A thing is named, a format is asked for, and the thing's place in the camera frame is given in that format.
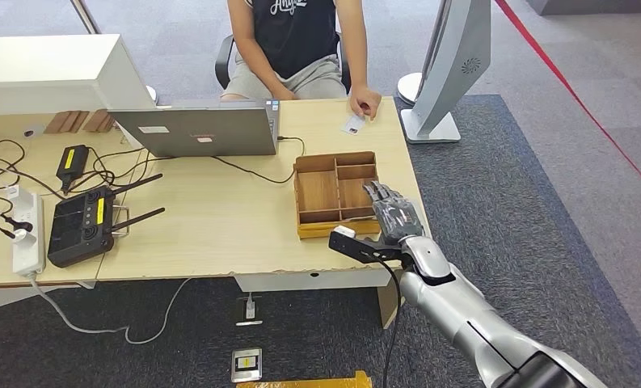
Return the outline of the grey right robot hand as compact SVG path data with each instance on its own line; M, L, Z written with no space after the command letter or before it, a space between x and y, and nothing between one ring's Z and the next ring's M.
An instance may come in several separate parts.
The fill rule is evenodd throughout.
M398 245L403 238L424 235L415 206L406 197L375 180L364 184L363 189L372 201L382 243Z

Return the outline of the person's left hand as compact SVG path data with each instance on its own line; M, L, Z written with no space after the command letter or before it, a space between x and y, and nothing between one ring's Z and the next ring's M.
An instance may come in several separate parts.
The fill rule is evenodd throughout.
M359 117L374 120L381 101L382 95L365 85L354 85L351 88L349 106L352 112Z

